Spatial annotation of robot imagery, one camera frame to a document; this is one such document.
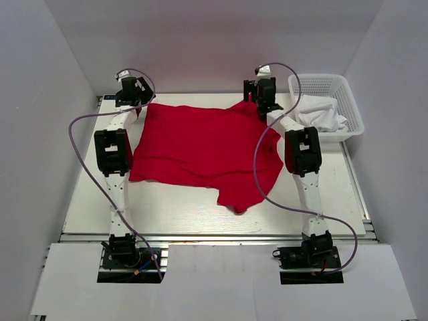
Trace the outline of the red t shirt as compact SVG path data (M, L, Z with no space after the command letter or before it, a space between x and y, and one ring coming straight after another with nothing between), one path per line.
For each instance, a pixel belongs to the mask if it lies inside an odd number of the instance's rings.
M227 109L150 104L130 181L217 189L217 203L240 214L274 187L283 169L279 139L253 102Z

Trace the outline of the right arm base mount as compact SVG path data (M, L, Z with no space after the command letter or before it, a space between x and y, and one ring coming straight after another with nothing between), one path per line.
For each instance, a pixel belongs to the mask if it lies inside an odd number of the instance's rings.
M342 272L329 274L341 267L336 246L327 254L308 258L301 247L279 247L272 252L280 263L281 285L343 284Z

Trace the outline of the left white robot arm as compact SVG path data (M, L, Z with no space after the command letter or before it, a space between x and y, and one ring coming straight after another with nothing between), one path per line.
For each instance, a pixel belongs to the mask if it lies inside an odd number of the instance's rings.
M136 237L130 226L128 208L129 174L133 166L133 153L128 131L138 120L142 105L154 97L154 92L143 77L135 77L130 70L116 75L122 89L116 93L118 112L109 125L94 133L96 161L106 182L110 205L110 236L103 246L112 259L133 267L140 262L141 250L135 246Z

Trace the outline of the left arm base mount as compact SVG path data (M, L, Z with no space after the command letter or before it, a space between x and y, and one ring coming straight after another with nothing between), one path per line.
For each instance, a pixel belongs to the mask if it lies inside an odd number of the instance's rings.
M161 268L162 249L152 250L153 256L145 247L136 248L135 253L114 255L103 247L96 281L99 284L160 284L165 271L160 270L160 277L154 261Z

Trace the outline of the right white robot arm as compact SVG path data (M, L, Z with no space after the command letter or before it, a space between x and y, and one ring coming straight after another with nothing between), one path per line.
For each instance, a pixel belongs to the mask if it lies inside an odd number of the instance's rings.
M243 100L254 102L259 118L284 139L284 162L298 190L302 218L300 247L282 247L276 255L283 269L323 268L332 254L332 236L322 217L318 186L322 155L318 131L305 127L276 103L274 77L243 82Z

